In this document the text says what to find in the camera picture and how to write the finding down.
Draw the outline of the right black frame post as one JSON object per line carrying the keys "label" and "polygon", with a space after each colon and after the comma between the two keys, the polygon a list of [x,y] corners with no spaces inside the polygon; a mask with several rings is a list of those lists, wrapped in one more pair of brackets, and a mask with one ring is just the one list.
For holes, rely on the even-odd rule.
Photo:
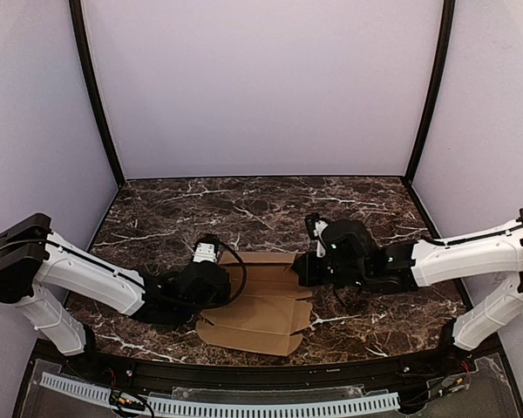
{"label": "right black frame post", "polygon": [[442,11],[438,29],[438,40],[431,68],[431,76],[418,125],[417,135],[415,137],[409,162],[404,173],[404,180],[409,185],[414,182],[418,172],[419,163],[424,152],[426,139],[428,137],[435,106],[438,100],[438,94],[442,83],[445,62],[447,59],[452,34],[455,6],[455,0],[444,0],[442,3]]}

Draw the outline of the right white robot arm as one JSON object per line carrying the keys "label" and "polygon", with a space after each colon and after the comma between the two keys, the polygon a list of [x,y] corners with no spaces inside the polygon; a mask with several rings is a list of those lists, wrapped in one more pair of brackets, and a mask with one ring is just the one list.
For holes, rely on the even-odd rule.
{"label": "right white robot arm", "polygon": [[467,352],[523,314],[523,208],[517,219],[478,233],[388,246],[379,246],[357,220],[330,221],[312,213],[305,225],[316,250],[297,256],[293,263],[302,287],[332,285],[397,294],[453,279],[507,273],[482,302],[444,326],[448,345]]}

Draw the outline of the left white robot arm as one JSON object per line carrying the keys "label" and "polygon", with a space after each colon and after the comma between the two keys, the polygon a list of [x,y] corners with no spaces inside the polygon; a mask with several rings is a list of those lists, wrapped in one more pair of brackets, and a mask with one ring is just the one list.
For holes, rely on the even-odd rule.
{"label": "left white robot arm", "polygon": [[83,251],[51,229],[49,216],[35,213],[0,233],[0,303],[16,307],[62,355],[88,354],[95,349],[93,331],[66,311],[50,286],[142,323],[178,326],[240,295],[217,263],[222,246],[208,234],[184,269],[151,275]]}

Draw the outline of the black front table rail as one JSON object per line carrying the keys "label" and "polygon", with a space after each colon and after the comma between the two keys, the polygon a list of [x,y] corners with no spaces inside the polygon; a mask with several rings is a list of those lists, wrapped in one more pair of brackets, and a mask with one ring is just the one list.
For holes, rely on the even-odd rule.
{"label": "black front table rail", "polygon": [[316,366],[230,367],[146,361],[112,354],[71,360],[92,381],[119,388],[168,392],[176,387],[280,390],[362,385],[367,389],[419,387],[442,374],[420,354]]}

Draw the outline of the black frame post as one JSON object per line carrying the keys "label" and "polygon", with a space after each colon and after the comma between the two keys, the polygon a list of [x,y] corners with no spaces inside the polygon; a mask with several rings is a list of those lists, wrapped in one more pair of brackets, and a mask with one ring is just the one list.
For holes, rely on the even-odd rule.
{"label": "black frame post", "polygon": [[426,139],[428,137],[435,106],[438,100],[438,94],[442,83],[445,62],[447,59],[452,34],[455,6],[455,0],[444,0],[442,3],[442,11],[438,29],[438,40],[431,68],[431,76],[418,125],[417,135],[415,137],[409,162],[404,173],[404,180],[409,185],[414,182],[418,172],[419,163],[424,152]]}
{"label": "black frame post", "polygon": [[92,108],[92,114],[112,176],[117,187],[120,188],[126,182],[126,178],[112,139],[112,134],[107,122],[105,109],[98,87],[98,80],[93,67],[91,48],[85,27],[83,2],[80,0],[69,0],[68,4],[70,8],[73,34],[78,50],[78,58],[85,81],[85,88]]}

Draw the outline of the left black frame post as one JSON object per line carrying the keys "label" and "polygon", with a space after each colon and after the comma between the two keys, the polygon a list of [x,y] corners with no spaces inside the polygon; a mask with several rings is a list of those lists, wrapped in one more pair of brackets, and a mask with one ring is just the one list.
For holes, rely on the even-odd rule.
{"label": "left black frame post", "polygon": [[98,80],[93,67],[91,48],[85,27],[83,2],[80,0],[69,0],[68,4],[70,8],[73,34],[78,50],[78,58],[85,81],[85,88],[92,108],[92,114],[112,176],[117,187],[120,188],[126,182],[126,178],[112,139],[112,134],[107,122],[105,109],[98,87]]}

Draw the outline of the brown cardboard box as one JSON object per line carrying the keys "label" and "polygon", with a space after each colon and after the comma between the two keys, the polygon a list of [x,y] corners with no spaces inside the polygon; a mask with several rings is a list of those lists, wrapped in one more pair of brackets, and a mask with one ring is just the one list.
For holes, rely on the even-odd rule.
{"label": "brown cardboard box", "polygon": [[225,307],[205,310],[196,333],[209,345],[257,354],[288,356],[310,325],[312,291],[299,285],[295,253],[240,252],[247,283]]}

